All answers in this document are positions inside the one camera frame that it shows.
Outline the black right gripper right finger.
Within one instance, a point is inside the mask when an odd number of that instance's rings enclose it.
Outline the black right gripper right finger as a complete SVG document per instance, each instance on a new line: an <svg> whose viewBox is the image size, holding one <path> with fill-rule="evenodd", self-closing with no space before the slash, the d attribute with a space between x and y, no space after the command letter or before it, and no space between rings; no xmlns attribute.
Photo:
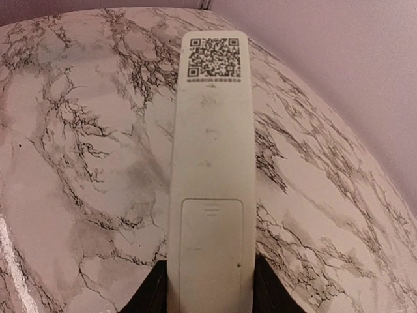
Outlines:
<svg viewBox="0 0 417 313"><path fill-rule="evenodd" d="M255 258L253 312L303 313L262 254Z"/></svg>

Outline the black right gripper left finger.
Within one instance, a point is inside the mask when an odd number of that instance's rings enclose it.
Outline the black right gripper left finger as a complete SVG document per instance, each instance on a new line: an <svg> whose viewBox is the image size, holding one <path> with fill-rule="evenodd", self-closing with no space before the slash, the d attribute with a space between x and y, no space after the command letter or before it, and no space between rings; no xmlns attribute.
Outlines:
<svg viewBox="0 0 417 313"><path fill-rule="evenodd" d="M167 262L157 261L120 313L167 313Z"/></svg>

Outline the white remote control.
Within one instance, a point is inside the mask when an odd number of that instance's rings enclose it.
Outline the white remote control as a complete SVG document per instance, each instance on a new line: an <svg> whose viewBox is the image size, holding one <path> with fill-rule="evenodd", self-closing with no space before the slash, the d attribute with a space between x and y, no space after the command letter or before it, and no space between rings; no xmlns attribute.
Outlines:
<svg viewBox="0 0 417 313"><path fill-rule="evenodd" d="M251 312L255 130L248 38L182 39L171 159L168 312Z"/></svg>

